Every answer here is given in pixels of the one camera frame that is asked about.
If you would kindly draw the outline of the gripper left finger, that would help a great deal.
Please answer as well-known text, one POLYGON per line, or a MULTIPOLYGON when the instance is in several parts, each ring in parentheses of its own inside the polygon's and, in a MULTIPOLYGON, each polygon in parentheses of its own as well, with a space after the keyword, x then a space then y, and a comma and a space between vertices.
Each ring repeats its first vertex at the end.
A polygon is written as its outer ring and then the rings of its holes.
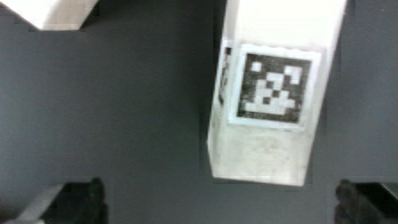
POLYGON ((109 224, 102 179, 52 186, 34 198, 15 224, 109 224))

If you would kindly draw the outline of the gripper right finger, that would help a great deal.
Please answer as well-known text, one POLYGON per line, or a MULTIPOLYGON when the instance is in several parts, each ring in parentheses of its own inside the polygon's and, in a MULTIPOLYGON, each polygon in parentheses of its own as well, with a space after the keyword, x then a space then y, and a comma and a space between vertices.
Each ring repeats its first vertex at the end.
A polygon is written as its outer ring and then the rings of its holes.
POLYGON ((398 183, 344 179, 336 200, 335 224, 398 224, 398 183))

